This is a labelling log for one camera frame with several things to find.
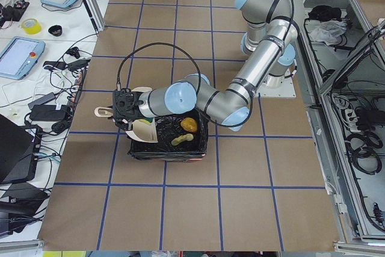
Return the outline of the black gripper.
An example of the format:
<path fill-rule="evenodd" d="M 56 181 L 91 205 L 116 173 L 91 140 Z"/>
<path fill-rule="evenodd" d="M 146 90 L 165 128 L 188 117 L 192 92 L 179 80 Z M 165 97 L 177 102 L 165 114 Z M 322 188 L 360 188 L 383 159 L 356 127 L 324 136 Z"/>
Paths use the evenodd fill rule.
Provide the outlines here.
<path fill-rule="evenodd" d="M 141 92 L 128 88 L 114 90 L 112 93 L 112 109 L 115 125 L 123 131 L 132 130 L 132 121 L 141 118 L 139 106 Z"/>

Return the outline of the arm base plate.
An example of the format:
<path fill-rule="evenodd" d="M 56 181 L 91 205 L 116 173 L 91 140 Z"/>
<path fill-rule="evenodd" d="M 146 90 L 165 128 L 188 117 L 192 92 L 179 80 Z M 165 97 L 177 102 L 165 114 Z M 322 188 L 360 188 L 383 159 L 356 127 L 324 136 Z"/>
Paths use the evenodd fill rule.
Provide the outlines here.
<path fill-rule="evenodd" d="M 268 75 L 257 90 L 262 98 L 296 98 L 292 78 Z"/>

